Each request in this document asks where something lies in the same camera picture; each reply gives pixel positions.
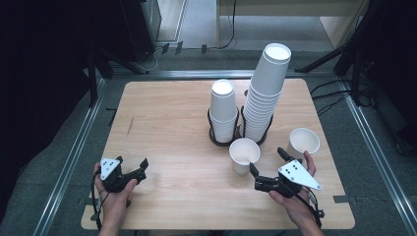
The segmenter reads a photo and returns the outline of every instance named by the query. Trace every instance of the table top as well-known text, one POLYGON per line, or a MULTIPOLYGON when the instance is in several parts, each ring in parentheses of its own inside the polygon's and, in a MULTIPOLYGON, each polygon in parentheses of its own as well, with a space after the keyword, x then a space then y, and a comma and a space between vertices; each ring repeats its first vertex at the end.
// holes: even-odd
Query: table top
MULTIPOLYGON (((245 103, 249 80, 233 80, 236 101, 245 103)), ((296 226, 285 209, 268 193, 254 189, 250 174, 233 172, 228 147, 209 139, 207 112, 213 81, 132 82, 126 84, 104 157, 123 156, 123 173, 139 168, 147 158, 148 178, 134 190, 125 229, 291 229, 296 226)), ((295 128, 314 131, 321 141, 312 155, 317 166, 315 191, 326 216, 325 229, 349 229, 355 224, 349 203, 336 203, 345 196, 328 142, 301 79, 286 79, 267 139, 260 145, 256 163, 260 174, 277 176, 286 162, 278 147, 286 148, 295 128)), ((86 206, 85 229, 96 229, 86 206)))

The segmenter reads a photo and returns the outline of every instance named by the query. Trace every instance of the single white cup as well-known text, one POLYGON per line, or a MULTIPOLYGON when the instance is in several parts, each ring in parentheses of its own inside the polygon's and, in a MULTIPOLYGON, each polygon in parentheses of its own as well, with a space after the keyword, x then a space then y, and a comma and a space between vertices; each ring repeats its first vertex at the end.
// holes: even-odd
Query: single white cup
POLYGON ((295 158, 304 159, 304 151, 313 154, 319 150, 320 140, 313 131, 306 128, 298 128, 289 135, 287 152, 295 158))
POLYGON ((291 50, 280 43, 266 46, 251 80, 252 87, 260 94, 275 95, 282 90, 291 50))
POLYGON ((235 140, 229 148, 232 168, 238 174, 249 172, 249 164, 255 163, 261 156, 259 146, 252 140, 242 138, 235 140))
POLYGON ((210 116, 224 122, 236 117, 237 112, 233 83, 228 80, 215 81, 211 87, 210 116))

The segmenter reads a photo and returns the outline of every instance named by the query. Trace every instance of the tall stack of cups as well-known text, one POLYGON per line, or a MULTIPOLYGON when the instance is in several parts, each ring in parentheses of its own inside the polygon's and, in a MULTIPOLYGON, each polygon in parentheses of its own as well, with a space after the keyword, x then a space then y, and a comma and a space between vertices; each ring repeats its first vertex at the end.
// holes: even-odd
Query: tall stack of cups
POLYGON ((267 131, 270 118, 278 103, 291 59, 291 50, 285 45, 271 43, 263 55, 251 79, 246 97, 240 135, 259 142, 267 131))
POLYGON ((217 142, 228 143, 233 140, 237 114, 233 83, 228 80, 215 81, 211 87, 209 119, 217 142))

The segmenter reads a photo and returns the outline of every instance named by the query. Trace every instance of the white mounting plate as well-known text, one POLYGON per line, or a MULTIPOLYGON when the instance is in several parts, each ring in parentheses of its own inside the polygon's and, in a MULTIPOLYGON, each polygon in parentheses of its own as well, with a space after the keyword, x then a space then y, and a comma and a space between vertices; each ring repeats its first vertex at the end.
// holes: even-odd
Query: white mounting plate
POLYGON ((118 159, 102 158, 100 161, 101 174, 100 179, 105 180, 111 174, 111 172, 120 164, 118 159))
POLYGON ((322 186, 320 186, 306 168, 304 168, 304 166, 296 159, 282 165, 278 171, 293 183, 317 190, 322 189, 322 186))

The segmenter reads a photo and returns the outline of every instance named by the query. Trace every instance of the person's arm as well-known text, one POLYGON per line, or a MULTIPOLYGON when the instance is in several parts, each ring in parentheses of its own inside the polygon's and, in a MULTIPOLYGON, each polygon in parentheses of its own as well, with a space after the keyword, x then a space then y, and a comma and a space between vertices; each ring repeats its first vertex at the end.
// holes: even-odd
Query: person's arm
MULTIPOLYGON (((304 151, 304 157, 306 158, 307 162, 307 171, 314 176, 316 173, 316 166, 314 164, 313 158, 307 151, 304 151)), ((296 197, 292 197, 287 199, 283 197, 277 191, 270 191, 269 195, 273 198, 277 203, 285 207, 289 218, 297 227, 300 229, 303 235, 309 236, 321 236, 325 235, 317 225, 314 217, 311 215, 310 211, 307 207, 301 203, 296 197)), ((307 203, 309 202, 309 198, 307 195, 307 190, 305 187, 300 191, 298 194, 301 198, 303 198, 307 203)))
MULTIPOLYGON (((94 172, 98 170, 99 166, 99 163, 95 165, 94 172)), ((131 200, 133 190, 138 181, 136 179, 129 181, 125 189, 117 194, 107 193, 98 176, 95 178, 94 183, 103 201, 103 223, 98 235, 118 235, 120 227, 126 218, 127 202, 131 200)))

